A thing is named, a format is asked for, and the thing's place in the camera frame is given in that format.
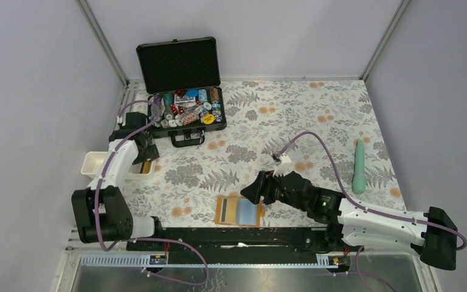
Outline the white rectangular plastic tray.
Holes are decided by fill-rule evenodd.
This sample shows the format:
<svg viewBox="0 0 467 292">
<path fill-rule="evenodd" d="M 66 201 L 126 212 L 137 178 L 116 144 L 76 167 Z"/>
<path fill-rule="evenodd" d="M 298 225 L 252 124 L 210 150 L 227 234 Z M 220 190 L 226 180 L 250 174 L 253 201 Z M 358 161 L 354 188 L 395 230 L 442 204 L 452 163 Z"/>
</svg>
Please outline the white rectangular plastic tray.
<svg viewBox="0 0 467 292">
<path fill-rule="evenodd" d="M 87 152 L 83 165 L 80 169 L 80 173 L 84 176 L 88 176 L 93 179 L 98 171 L 100 170 L 102 164 L 105 161 L 107 152 L 105 151 L 90 151 Z M 153 178 L 155 173 L 157 161 L 152 161 L 151 173 L 147 175 L 140 174 L 141 164 L 135 164 L 130 167 L 129 173 L 126 175 L 126 180 L 150 180 Z"/>
</svg>

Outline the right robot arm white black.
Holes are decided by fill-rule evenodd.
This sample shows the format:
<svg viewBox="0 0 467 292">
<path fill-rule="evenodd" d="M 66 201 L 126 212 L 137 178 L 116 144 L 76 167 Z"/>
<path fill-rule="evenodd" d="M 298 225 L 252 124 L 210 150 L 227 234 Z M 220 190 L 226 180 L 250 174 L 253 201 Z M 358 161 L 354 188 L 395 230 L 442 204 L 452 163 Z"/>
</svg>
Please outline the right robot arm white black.
<svg viewBox="0 0 467 292">
<path fill-rule="evenodd" d="M 434 268 L 453 271 L 457 264 L 457 227 L 438 207 L 427 212 L 398 211 L 362 202 L 352 203 L 341 192 L 314 186 L 296 172 L 275 176 L 260 171 L 241 190 L 251 203 L 279 201 L 327 226 L 326 246 L 334 251 L 349 247 L 396 249 L 417 255 Z"/>
</svg>

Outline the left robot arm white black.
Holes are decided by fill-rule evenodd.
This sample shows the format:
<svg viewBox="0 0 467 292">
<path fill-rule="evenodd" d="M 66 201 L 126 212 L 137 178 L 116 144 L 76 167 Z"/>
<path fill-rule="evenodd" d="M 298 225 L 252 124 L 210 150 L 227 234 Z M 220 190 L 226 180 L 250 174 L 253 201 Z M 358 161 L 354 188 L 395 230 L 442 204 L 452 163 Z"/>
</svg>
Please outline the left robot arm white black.
<svg viewBox="0 0 467 292">
<path fill-rule="evenodd" d="M 153 217 L 132 215 L 123 189 L 132 170 L 141 170 L 159 157 L 144 113 L 127 113 L 125 121 L 109 137 L 108 152 L 97 174 L 83 190 L 71 196 L 79 239 L 99 243 L 140 238 L 150 250 L 164 244 L 164 234 Z"/>
</svg>

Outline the orange leather card holder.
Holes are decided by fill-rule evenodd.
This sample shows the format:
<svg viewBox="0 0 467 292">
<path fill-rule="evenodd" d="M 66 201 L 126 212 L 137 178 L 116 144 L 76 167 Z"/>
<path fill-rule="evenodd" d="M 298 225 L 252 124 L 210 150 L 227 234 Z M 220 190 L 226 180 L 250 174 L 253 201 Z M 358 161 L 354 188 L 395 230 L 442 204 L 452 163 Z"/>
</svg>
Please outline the orange leather card holder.
<svg viewBox="0 0 467 292">
<path fill-rule="evenodd" d="M 260 227 L 263 217 L 262 203 L 253 204 L 240 196 L 219 196 L 216 202 L 215 224 L 249 228 Z"/>
</svg>

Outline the light blue card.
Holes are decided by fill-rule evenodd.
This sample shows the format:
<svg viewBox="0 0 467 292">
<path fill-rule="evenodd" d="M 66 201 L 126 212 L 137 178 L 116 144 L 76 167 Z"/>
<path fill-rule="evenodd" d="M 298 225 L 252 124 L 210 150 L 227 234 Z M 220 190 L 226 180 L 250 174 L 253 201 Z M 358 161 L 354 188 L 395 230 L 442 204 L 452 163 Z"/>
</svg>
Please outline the light blue card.
<svg viewBox="0 0 467 292">
<path fill-rule="evenodd" d="M 236 224 L 242 226 L 260 225 L 261 204 L 253 204 L 248 199 L 239 199 Z"/>
</svg>

